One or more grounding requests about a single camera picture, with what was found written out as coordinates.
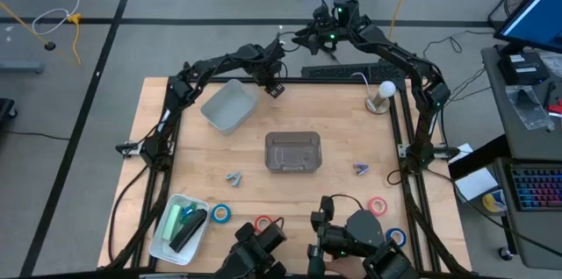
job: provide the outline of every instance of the black floor stripe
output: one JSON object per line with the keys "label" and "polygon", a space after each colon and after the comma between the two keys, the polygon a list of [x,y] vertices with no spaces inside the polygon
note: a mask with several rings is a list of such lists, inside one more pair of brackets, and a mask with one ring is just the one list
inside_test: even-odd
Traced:
{"label": "black floor stripe", "polygon": [[[31,24],[33,18],[22,18]],[[286,18],[240,18],[240,19],[178,19],[178,18],[122,18],[119,25],[306,25],[311,19]],[[0,18],[0,24],[16,24],[13,18]],[[44,18],[41,24],[58,24],[61,18]],[[391,20],[372,20],[374,25],[390,26]],[[111,25],[113,18],[82,18],[83,25]],[[464,20],[396,20],[397,27],[430,27],[430,28],[487,28],[486,21]]]}
{"label": "black floor stripe", "polygon": [[119,28],[119,22],[123,17],[123,13],[125,12],[127,1],[128,0],[119,0],[119,5],[117,7],[117,10],[115,11],[115,16],[113,17],[112,26],[110,27],[109,32],[107,33],[107,37],[105,38],[104,46],[102,47],[101,54],[99,55],[99,59],[97,60],[96,69],[94,70],[94,74],[91,77],[90,85],[88,86],[88,90],[86,91],[86,96],[84,97],[82,107],[80,108],[80,112],[78,113],[78,118],[76,120],[74,129],[72,130],[70,142],[68,143],[67,149],[64,152],[64,156],[62,157],[61,166],[59,167],[59,171],[57,172],[56,178],[54,179],[53,188],[51,189],[51,193],[49,194],[47,204],[45,204],[45,209],[43,210],[40,222],[37,225],[32,244],[27,251],[27,256],[25,257],[24,265],[21,268],[19,276],[31,276],[33,274],[33,269],[35,268],[35,264],[39,259],[41,248],[43,247],[43,242],[45,241],[47,231],[51,224],[51,220],[53,219],[56,205],[58,204],[59,198],[61,197],[64,183],[67,180],[68,171],[70,170],[70,164],[72,163],[72,159],[74,158],[76,149],[78,148],[78,142],[80,141],[84,126],[86,125],[86,119],[88,118],[88,114],[90,113],[90,108],[94,101],[94,96],[96,95],[97,86],[102,77],[102,74],[104,73],[105,63],[107,62],[110,51],[112,50],[113,42],[115,41],[115,35],[117,34],[117,29]]}

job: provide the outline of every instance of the computer monitor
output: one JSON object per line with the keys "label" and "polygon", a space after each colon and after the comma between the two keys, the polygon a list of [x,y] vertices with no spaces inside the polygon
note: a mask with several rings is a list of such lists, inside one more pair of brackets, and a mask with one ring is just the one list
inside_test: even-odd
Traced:
{"label": "computer monitor", "polygon": [[537,47],[562,54],[562,0],[523,0],[494,37],[510,42],[507,53]]}

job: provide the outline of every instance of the white tray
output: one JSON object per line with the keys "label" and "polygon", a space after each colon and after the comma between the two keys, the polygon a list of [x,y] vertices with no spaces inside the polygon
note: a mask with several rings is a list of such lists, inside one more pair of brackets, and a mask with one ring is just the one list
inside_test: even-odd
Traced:
{"label": "white tray", "polygon": [[[166,221],[168,221],[169,210],[171,209],[172,205],[179,204],[182,207],[186,207],[190,203],[195,203],[197,205],[197,209],[204,209],[207,211],[207,218],[203,225],[199,227],[199,229],[191,236],[190,240],[185,244],[184,248],[179,253],[174,252],[173,249],[169,247],[170,240],[165,240],[162,238],[162,233],[164,231],[164,227],[166,226]],[[148,252],[163,261],[173,262],[177,265],[187,265],[191,262],[195,254],[199,249],[199,244],[201,244],[201,239],[203,239],[203,235],[205,235],[205,230],[209,225],[209,204],[205,201],[201,201],[192,197],[187,197],[184,195],[173,195],[168,199],[168,203],[166,204],[166,209],[164,209],[164,213],[162,214],[162,218],[160,219],[160,223],[156,227],[155,236],[150,243],[150,248]]]}

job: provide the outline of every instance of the desk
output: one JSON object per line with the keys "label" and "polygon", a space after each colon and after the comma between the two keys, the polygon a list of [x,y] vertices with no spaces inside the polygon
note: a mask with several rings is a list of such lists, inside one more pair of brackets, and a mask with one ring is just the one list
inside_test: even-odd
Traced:
{"label": "desk", "polygon": [[[145,79],[131,133],[138,140],[157,123],[162,111],[166,78]],[[253,222],[262,214],[273,218],[285,217],[288,240],[279,246],[274,256],[284,263],[287,271],[305,274],[308,264],[306,247],[316,241],[310,225],[311,211],[318,210],[322,195],[345,193],[366,202],[374,196],[383,197],[389,206],[379,218],[383,230],[399,227],[407,232],[404,200],[399,186],[389,186],[386,175],[398,167],[392,121],[389,114],[377,116],[364,107],[364,84],[302,84],[284,83],[285,92],[273,99],[255,84],[248,86],[259,94],[254,114],[231,136],[221,136],[200,113],[205,103],[222,83],[211,83],[198,101],[184,111],[180,126],[176,158],[169,194],[184,194],[208,202],[211,206],[225,203],[233,216],[225,225],[210,223],[198,256],[187,266],[158,261],[159,272],[212,273],[217,270],[229,248],[235,243],[234,232],[245,222]],[[407,90],[407,99],[414,100]],[[400,100],[397,98],[401,135],[407,141],[406,126]],[[412,109],[412,117],[418,113]],[[264,165],[264,138],[272,131],[316,131],[321,136],[322,165],[313,174],[272,174]],[[435,142],[440,138],[434,135]],[[371,171],[355,175],[353,163],[364,161]],[[139,157],[124,161],[116,195],[144,166]],[[448,174],[444,161],[430,166]],[[241,187],[225,181],[228,173],[240,170]],[[141,213],[146,188],[144,175],[123,197],[115,231],[114,254],[129,241]],[[465,238],[458,216],[457,203],[450,182],[433,175],[425,176],[429,208],[436,233],[459,263],[470,269]],[[343,198],[335,199],[334,223],[343,225],[357,205]],[[148,264],[148,246],[153,231],[148,231],[141,265]],[[429,269],[427,249],[422,240],[421,255]],[[408,242],[404,247],[411,258]],[[108,263],[107,236],[99,257],[99,265]]]}
{"label": "desk", "polygon": [[[560,142],[562,142],[560,122],[554,123],[556,125],[554,132],[547,132],[545,129],[527,130],[506,95],[506,82],[498,68],[500,55],[494,47],[482,49],[481,53],[505,134],[491,140],[463,159],[452,163],[450,165],[451,177],[458,179],[468,175],[494,162],[499,157],[513,157],[519,160],[562,161],[562,149],[559,148]],[[541,102],[546,97],[549,82],[552,81],[562,81],[562,78],[551,72],[551,78],[533,86],[533,90]],[[553,104],[556,102],[555,97],[553,93],[551,96]]]}
{"label": "desk", "polygon": [[[511,190],[508,187],[508,179],[501,173],[503,173],[505,164],[510,159],[562,161],[562,149],[560,149],[562,128],[560,122],[554,122],[556,129],[553,132],[547,132],[545,129],[527,130],[506,95],[506,83],[497,65],[501,58],[500,55],[494,47],[482,49],[481,53],[505,134],[493,139],[465,158],[450,164],[451,177],[458,179],[477,169],[493,164],[494,172],[498,174],[496,179],[498,184],[504,187],[503,190],[508,203],[508,212],[501,217],[502,224],[533,240],[559,250],[562,247],[562,240],[557,235],[559,229],[555,225],[562,223],[562,212],[557,214],[556,212],[517,211],[511,196]],[[551,72],[551,77],[548,80],[533,86],[533,90],[541,102],[546,97],[548,84],[553,81],[562,81],[562,78]],[[551,94],[552,104],[556,102],[557,96],[562,97],[560,89]],[[521,255],[525,266],[562,269],[562,264],[556,255],[535,247],[527,241],[520,240],[508,232],[506,232],[506,238],[509,251],[512,254]]]}

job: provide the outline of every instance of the wooden table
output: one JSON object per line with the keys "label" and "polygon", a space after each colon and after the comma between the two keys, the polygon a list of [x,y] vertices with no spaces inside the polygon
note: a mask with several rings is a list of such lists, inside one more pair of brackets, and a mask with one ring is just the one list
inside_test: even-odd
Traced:
{"label": "wooden table", "polygon": [[[162,111],[166,78],[145,79],[133,122],[132,140],[142,138],[157,123]],[[317,211],[321,196],[343,193],[356,197],[366,205],[371,197],[383,197],[388,203],[387,213],[379,217],[383,231],[399,227],[408,233],[406,211],[400,186],[391,186],[386,175],[398,168],[390,114],[374,115],[364,107],[364,84],[285,84],[285,93],[277,99],[267,95],[255,84],[247,84],[259,94],[254,114],[232,135],[224,137],[202,116],[200,107],[222,83],[211,83],[198,101],[183,114],[177,141],[169,195],[183,194],[208,202],[211,206],[227,204],[233,213],[224,225],[211,222],[198,255],[187,266],[158,261],[161,272],[216,271],[229,248],[235,243],[234,232],[245,222],[254,222],[262,214],[284,217],[284,232],[288,240],[274,252],[287,271],[305,274],[308,264],[306,248],[315,243],[310,225],[311,211]],[[410,107],[414,100],[407,90]],[[400,132],[407,141],[406,126],[397,98]],[[411,109],[417,120],[418,112]],[[321,136],[322,165],[313,174],[272,174],[264,165],[264,140],[268,132],[316,131]],[[434,141],[440,142],[439,131]],[[371,171],[357,176],[353,163],[363,161]],[[116,196],[143,168],[140,157],[125,160]],[[434,161],[430,168],[448,175],[444,161]],[[227,174],[241,171],[240,188],[225,180]],[[144,197],[147,174],[123,197],[115,221],[114,254],[129,241],[137,228]],[[433,226],[445,246],[459,263],[470,269],[465,237],[458,216],[458,208],[450,182],[434,175],[425,175]],[[346,198],[335,198],[333,224],[344,225],[357,210]],[[153,231],[147,232],[141,265],[148,264],[148,247]],[[425,237],[421,236],[422,258],[429,267]],[[412,256],[409,242],[403,248]],[[99,257],[99,265],[109,262],[107,234]]]}

